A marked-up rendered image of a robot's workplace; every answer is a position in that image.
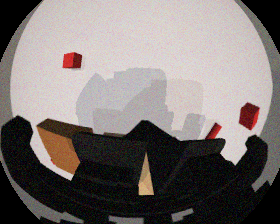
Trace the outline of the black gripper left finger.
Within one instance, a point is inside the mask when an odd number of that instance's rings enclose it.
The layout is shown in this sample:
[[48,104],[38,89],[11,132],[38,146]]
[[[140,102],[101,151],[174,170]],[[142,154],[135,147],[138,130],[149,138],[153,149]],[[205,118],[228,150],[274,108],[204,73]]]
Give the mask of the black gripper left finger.
[[147,123],[140,120],[124,137],[93,135],[92,132],[73,133],[73,149],[80,161],[132,168],[133,185],[139,185],[148,148],[145,128]]

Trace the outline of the red cylinder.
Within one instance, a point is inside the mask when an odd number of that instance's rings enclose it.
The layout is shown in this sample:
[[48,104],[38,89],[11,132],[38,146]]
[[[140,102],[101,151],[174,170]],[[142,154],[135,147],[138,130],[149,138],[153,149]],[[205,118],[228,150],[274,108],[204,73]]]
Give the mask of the red cylinder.
[[[213,125],[211,131],[209,131],[208,136],[205,137],[205,139],[214,139],[214,137],[217,136],[217,133],[218,133],[218,131],[220,131],[221,128],[222,128],[222,127],[221,127],[220,124],[214,123],[214,125]],[[204,140],[205,140],[205,139],[204,139]]]

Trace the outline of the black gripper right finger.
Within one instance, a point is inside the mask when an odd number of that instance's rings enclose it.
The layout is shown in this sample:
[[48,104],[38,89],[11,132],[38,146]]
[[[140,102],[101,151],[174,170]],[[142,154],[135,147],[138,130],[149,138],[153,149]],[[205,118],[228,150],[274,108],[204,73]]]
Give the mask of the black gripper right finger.
[[148,168],[151,172],[152,190],[155,194],[165,193],[165,188],[183,167],[189,157],[212,155],[222,152],[224,139],[177,140],[165,133],[152,121],[145,120],[145,140],[148,140]]

